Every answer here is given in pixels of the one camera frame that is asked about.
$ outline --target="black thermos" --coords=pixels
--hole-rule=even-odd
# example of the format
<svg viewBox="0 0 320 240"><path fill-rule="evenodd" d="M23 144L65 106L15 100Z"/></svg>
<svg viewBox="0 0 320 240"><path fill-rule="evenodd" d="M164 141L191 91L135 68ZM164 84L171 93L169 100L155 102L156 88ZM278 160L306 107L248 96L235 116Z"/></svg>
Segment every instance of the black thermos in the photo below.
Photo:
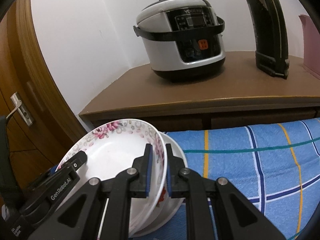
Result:
<svg viewBox="0 0 320 240"><path fill-rule="evenodd" d="M273 77L287 78L287 29L279 0L247 0L256 39L256 65Z"/></svg>

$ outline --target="rice cooker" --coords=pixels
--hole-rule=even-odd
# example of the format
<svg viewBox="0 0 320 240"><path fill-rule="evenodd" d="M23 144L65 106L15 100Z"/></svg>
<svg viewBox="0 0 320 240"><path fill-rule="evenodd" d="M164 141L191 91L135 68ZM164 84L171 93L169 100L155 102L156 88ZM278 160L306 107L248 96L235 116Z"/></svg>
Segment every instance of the rice cooker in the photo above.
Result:
<svg viewBox="0 0 320 240"><path fill-rule="evenodd" d="M151 68L179 81L217 73L225 60L223 19L207 0L159 0L137 16Z"/></svg>

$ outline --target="metal screw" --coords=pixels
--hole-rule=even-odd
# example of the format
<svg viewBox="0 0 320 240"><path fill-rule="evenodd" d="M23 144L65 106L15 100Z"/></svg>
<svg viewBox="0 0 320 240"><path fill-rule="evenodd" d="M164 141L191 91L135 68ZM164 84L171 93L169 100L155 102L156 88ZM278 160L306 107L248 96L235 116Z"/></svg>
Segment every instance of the metal screw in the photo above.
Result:
<svg viewBox="0 0 320 240"><path fill-rule="evenodd" d="M134 175L137 173L137 169L136 168L129 168L129 169L127 169L127 173L129 175Z"/></svg>
<svg viewBox="0 0 320 240"><path fill-rule="evenodd" d="M223 185L226 185L228 183L228 180L226 178L224 178L224 177L221 177L221 178L218 179L218 183L223 186Z"/></svg>
<svg viewBox="0 0 320 240"><path fill-rule="evenodd" d="M188 169L188 168L182 168L182 169L180 170L180 172L181 172L183 175L187 175L187 174L190 173L190 169Z"/></svg>
<svg viewBox="0 0 320 240"><path fill-rule="evenodd" d="M91 186L95 186L95 185L97 185L99 183L99 179L98 178L91 178L91 179L89 179L89 184L91 185Z"/></svg>

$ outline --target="yellow stripe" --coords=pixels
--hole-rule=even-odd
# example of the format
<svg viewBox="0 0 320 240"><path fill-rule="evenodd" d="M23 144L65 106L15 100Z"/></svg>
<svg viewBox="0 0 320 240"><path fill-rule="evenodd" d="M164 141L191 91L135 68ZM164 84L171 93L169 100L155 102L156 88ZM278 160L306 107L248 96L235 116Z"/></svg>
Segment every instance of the yellow stripe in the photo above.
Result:
<svg viewBox="0 0 320 240"><path fill-rule="evenodd" d="M286 131L286 129L283 127L282 124L278 123L278 125L282 128L283 132L284 132L284 135L285 137L287 138L287 141L288 141L288 144L291 144L291 141L290 141L290 138L289 138L289 135ZM297 158L296 158L296 155L294 154L294 150L292 147L290 147L290 150L291 150L291 154L292 154L292 157L294 159L294 162L295 164L297 165L298 167L298 170L299 170L299 183L300 183L300 206L299 206L299 220L298 220L298 226L297 226L297 233L300 232L300 226L301 226L301 215L302 215L302 203L303 203L303 198L302 198L302 178L301 178L301 167L300 167L300 164L298 163L297 161Z"/></svg>
<svg viewBox="0 0 320 240"><path fill-rule="evenodd" d="M204 131L204 149L209 150L209 133L208 130ZM208 169L209 169L209 154L204 154L204 165L203 165L203 177L208 178Z"/></svg>

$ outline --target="triangular cutout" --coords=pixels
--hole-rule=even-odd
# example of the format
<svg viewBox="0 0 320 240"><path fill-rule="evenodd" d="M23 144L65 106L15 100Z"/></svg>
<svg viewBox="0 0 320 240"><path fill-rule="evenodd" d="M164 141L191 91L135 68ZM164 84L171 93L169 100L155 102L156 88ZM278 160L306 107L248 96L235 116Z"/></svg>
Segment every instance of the triangular cutout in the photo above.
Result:
<svg viewBox="0 0 320 240"><path fill-rule="evenodd" d="M246 227L258 221L258 218L245 206L240 199L238 199L235 194L230 195L230 200L241 227Z"/></svg>
<svg viewBox="0 0 320 240"><path fill-rule="evenodd" d="M86 195L81 195L59 218L58 222L74 228L78 222L82 207L87 199Z"/></svg>

